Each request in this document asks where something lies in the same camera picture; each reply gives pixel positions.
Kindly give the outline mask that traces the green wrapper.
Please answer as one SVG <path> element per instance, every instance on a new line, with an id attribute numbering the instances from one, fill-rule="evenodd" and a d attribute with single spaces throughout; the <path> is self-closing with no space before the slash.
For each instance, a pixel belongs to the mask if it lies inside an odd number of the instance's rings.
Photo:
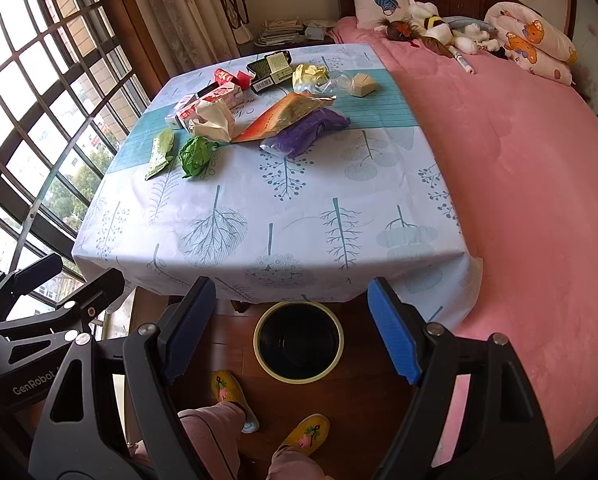
<path id="1" fill-rule="evenodd" d="M 170 127 L 163 129 L 154 137 L 145 174 L 146 180 L 156 177 L 159 172 L 162 172 L 170 164 L 173 143 L 174 133 Z"/>

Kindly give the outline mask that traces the green paper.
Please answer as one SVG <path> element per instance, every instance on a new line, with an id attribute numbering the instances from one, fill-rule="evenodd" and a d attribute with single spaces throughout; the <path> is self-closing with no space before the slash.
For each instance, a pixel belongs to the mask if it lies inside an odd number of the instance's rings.
<path id="1" fill-rule="evenodd" d="M 203 136 L 191 136 L 180 148 L 179 160 L 183 178 L 198 178 L 209 167 L 213 153 L 220 146 Z"/>

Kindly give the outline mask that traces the strawberry milk carton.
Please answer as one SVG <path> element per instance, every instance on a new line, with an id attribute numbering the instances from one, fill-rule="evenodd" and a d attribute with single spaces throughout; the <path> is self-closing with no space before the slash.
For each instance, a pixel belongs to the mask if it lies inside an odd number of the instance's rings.
<path id="1" fill-rule="evenodd" d="M 173 110 L 165 115 L 165 123 L 174 128 L 191 128 L 194 120 L 205 121 L 200 110 L 206 110 L 211 104 L 222 102 L 232 110 L 244 99 L 244 92 L 238 84 L 232 81 L 213 82 L 209 86 L 189 96 L 183 96 Z"/>

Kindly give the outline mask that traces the beige paper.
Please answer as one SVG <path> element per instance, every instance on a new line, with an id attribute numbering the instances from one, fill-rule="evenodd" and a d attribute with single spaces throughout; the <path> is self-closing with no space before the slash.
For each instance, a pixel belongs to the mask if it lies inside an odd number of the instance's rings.
<path id="1" fill-rule="evenodd" d="M 215 142 L 231 143 L 235 136 L 235 118 L 223 100 L 198 100 L 187 125 L 193 136 Z"/>

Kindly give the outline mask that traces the purple plastic bag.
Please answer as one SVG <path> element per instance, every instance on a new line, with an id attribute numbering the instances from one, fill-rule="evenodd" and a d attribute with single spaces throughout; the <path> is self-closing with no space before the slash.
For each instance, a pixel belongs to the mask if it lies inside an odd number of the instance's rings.
<path id="1" fill-rule="evenodd" d="M 301 118 L 299 122 L 270 136 L 260 143 L 260 150 L 280 158 L 296 158 L 323 134 L 345 130 L 351 120 L 330 107 L 320 107 Z"/>

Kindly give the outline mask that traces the red cylindrical box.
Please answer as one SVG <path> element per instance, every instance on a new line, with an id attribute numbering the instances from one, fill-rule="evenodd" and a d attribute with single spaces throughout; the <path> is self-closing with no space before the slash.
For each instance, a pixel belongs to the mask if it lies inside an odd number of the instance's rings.
<path id="1" fill-rule="evenodd" d="M 239 70 L 236 75 L 223 70 L 223 68 L 216 68 L 213 73 L 213 78 L 218 84 L 236 84 L 241 90 L 247 90 L 250 87 L 252 76 Z"/>

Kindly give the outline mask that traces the orange snack bag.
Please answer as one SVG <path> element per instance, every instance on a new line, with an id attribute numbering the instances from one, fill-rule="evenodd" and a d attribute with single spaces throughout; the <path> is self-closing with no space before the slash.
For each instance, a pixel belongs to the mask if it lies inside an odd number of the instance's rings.
<path id="1" fill-rule="evenodd" d="M 232 142 L 244 143 L 271 138 L 318 108 L 332 106 L 335 101 L 335 96 L 313 96 L 309 92 L 290 92 L 268 108 L 241 134 L 235 136 Z"/>

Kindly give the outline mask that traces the green cream carton box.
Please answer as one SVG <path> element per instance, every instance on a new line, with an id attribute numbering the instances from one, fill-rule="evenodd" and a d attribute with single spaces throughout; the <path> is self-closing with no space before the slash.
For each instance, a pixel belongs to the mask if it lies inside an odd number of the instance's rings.
<path id="1" fill-rule="evenodd" d="M 263 58 L 248 63 L 246 67 L 252 74 L 250 89 L 257 94 L 276 87 L 293 76 L 291 55 L 287 50 L 266 54 Z"/>

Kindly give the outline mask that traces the yellow paper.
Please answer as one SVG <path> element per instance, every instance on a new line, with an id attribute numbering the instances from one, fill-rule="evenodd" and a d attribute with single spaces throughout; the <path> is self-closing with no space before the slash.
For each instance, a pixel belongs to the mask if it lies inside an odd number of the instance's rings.
<path id="1" fill-rule="evenodd" d="M 321 93 L 329 83 L 325 66 L 299 64 L 293 71 L 293 91 L 296 93 Z"/>

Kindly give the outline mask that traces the clear plastic bottle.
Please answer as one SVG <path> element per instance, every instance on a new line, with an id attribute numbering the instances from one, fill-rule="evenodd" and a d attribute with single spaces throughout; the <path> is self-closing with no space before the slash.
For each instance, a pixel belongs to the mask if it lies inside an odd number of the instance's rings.
<path id="1" fill-rule="evenodd" d="M 320 76 L 308 85 L 308 92 L 316 96 L 353 96 L 353 79 L 344 73 Z"/>

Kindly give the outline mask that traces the tan wedge box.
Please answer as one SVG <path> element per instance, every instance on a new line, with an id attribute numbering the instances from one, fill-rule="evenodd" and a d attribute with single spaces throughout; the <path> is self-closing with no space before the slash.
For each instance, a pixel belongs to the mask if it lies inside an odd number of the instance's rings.
<path id="1" fill-rule="evenodd" d="M 364 98 L 373 93 L 378 87 L 377 81 L 369 74 L 357 73 L 351 79 L 352 96 Z"/>

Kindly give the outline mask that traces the yellow rimmed trash bin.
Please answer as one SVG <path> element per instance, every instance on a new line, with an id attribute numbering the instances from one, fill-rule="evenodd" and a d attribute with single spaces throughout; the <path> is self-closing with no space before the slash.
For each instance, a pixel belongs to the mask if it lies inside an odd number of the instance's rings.
<path id="1" fill-rule="evenodd" d="M 283 301 L 269 307 L 252 336 L 260 366 L 290 385 L 311 384 L 327 376 L 339 363 L 344 346 L 337 316 L 311 301 Z"/>

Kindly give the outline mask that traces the left pink trouser leg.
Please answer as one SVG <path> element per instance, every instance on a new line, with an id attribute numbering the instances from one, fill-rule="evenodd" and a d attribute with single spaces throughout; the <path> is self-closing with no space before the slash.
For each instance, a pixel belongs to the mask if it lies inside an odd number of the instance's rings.
<path id="1" fill-rule="evenodd" d="M 239 458 L 237 440 L 246 415 L 236 404 L 220 402 L 207 408 L 184 410 L 180 422 L 212 479 L 236 479 Z"/>

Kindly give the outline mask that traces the pink trouser leg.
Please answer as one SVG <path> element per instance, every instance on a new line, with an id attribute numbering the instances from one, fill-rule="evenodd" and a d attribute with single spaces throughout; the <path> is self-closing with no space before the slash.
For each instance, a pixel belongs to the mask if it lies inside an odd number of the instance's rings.
<path id="1" fill-rule="evenodd" d="M 299 448 L 286 446 L 271 459 L 267 480 L 326 480 L 329 476 L 310 456 Z"/>
<path id="2" fill-rule="evenodd" d="M 220 402 L 207 408 L 184 410 L 180 422 L 212 479 L 236 479 L 239 458 L 237 440 L 246 415 L 236 404 Z"/>

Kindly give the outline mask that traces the right pink trouser leg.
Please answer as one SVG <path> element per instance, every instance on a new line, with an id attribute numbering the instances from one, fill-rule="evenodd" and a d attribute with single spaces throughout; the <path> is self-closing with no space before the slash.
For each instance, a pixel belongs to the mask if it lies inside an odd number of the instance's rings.
<path id="1" fill-rule="evenodd" d="M 267 480 L 326 480 L 329 476 L 310 456 L 299 448 L 286 446 L 271 459 Z"/>

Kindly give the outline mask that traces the right yellow slipper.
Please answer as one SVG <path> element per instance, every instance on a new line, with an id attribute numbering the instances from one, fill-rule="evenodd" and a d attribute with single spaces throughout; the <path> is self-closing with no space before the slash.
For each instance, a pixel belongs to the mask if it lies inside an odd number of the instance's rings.
<path id="1" fill-rule="evenodd" d="M 309 415 L 286 437 L 278 451 L 295 450 L 310 456 L 326 441 L 330 429 L 331 422 L 325 415 Z"/>

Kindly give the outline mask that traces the leaf patterned tablecloth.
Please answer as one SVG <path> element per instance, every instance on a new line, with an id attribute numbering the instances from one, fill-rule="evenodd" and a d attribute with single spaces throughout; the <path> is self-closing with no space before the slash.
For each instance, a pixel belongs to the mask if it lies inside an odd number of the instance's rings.
<path id="1" fill-rule="evenodd" d="M 117 268 L 129 287 L 181 295 L 207 276 L 221 298 L 345 302 L 387 278 L 428 321 L 456 327 L 477 302 L 482 263 L 468 252 L 425 134 L 368 44 L 293 50 L 378 84 L 339 96 L 348 129 L 294 159 L 255 142 L 222 146 L 196 179 L 177 162 L 147 174 L 154 137 L 211 67 L 172 78 L 133 127 L 86 211 L 72 258 L 86 278 Z"/>

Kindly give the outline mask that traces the pink bed blanket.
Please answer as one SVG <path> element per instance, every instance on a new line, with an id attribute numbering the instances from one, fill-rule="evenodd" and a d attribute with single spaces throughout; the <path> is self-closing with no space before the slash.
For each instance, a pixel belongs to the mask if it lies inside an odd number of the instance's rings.
<path id="1" fill-rule="evenodd" d="M 598 118 L 570 87 L 489 53 L 467 67 L 343 18 L 423 128 L 484 263 L 458 333 L 512 341 L 556 454 L 598 417 Z"/>

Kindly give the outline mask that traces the beige floral curtain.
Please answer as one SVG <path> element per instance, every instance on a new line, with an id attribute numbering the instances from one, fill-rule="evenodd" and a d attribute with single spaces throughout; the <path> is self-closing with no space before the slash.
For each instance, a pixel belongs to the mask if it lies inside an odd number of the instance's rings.
<path id="1" fill-rule="evenodd" d="M 220 0 L 136 0 L 168 73 L 179 75 L 238 58 L 252 40 L 247 25 L 233 30 Z"/>

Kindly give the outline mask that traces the dark wooden nightstand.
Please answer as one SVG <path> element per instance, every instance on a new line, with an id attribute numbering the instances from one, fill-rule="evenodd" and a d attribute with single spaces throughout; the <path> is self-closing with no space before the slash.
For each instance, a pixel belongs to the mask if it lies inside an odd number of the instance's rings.
<path id="1" fill-rule="evenodd" d="M 241 44 L 238 47 L 238 51 L 239 55 L 241 55 L 241 57 L 244 58 L 244 56 L 249 55 L 272 53 L 280 50 L 289 50 L 293 48 L 327 46 L 328 44 L 335 44 L 335 40 L 331 38 L 331 36 L 325 36 L 323 40 L 304 39 L 302 41 L 285 42 L 285 44 L 272 44 L 271 46 L 259 46 L 259 44 L 256 44 L 255 41 L 250 41 L 247 42 L 247 44 Z"/>

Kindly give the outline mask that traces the stack of books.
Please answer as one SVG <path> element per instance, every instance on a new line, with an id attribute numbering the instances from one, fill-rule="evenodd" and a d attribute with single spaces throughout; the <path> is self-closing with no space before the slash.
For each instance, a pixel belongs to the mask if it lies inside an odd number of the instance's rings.
<path id="1" fill-rule="evenodd" d="M 302 41 L 305 39 L 305 24 L 299 18 L 288 20 L 266 20 L 261 24 L 260 34 L 255 39 L 259 46 L 285 44 L 285 42 Z"/>

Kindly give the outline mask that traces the white marker pen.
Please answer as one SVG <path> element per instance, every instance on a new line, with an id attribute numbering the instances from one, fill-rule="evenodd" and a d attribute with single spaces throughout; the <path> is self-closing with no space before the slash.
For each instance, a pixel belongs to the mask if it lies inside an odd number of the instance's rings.
<path id="1" fill-rule="evenodd" d="M 451 55 L 453 55 L 453 58 L 455 58 L 455 61 L 459 64 L 460 67 L 463 68 L 463 70 L 465 70 L 467 74 L 474 75 L 476 73 L 474 67 L 472 67 L 468 63 L 466 58 L 464 58 L 464 55 L 460 53 L 460 51 L 456 49 L 456 47 L 448 46 L 448 50 L 451 52 Z"/>

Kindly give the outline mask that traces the folded cartoon bear quilt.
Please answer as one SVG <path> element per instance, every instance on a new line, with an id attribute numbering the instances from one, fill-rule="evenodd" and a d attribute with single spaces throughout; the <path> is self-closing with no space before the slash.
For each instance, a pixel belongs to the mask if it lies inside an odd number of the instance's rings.
<path id="1" fill-rule="evenodd" d="M 565 86 L 578 60 L 573 42 L 540 14 L 517 2 L 499 2 L 485 19 L 497 32 L 506 56 L 523 70 Z"/>

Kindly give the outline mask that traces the white plush toy pile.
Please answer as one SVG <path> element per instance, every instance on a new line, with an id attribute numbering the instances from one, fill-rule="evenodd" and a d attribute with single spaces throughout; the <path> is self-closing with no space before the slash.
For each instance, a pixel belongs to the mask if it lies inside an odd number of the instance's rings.
<path id="1" fill-rule="evenodd" d="M 426 49 L 447 58 L 453 58 L 448 46 L 456 47 L 462 54 L 486 51 L 505 56 L 500 53 L 502 45 L 495 38 L 496 29 L 488 23 L 465 16 L 441 18 L 433 3 L 417 0 L 410 0 L 410 12 L 408 21 L 384 20 L 375 28 L 376 32 L 382 32 L 391 41 L 418 40 Z"/>

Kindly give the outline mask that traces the white butterfly pillow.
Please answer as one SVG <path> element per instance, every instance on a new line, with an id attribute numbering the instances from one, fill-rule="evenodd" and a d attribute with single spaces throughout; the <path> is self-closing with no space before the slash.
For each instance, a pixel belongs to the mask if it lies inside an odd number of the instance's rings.
<path id="1" fill-rule="evenodd" d="M 357 27 L 374 29 L 384 20 L 408 21 L 410 0 L 353 0 Z"/>

